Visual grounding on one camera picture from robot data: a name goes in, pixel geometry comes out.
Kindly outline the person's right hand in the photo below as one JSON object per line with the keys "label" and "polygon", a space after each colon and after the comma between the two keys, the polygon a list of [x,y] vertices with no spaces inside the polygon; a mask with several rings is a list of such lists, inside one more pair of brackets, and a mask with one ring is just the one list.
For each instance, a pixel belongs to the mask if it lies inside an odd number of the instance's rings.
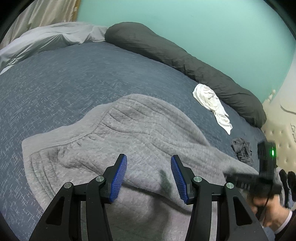
{"label": "person's right hand", "polygon": [[266,198],[253,197],[248,194],[247,203],[254,214],[257,213],[260,206],[266,207],[262,225],[271,228],[274,232],[284,224],[290,214],[290,209],[281,206],[279,195],[274,195],[273,198],[267,200]]}

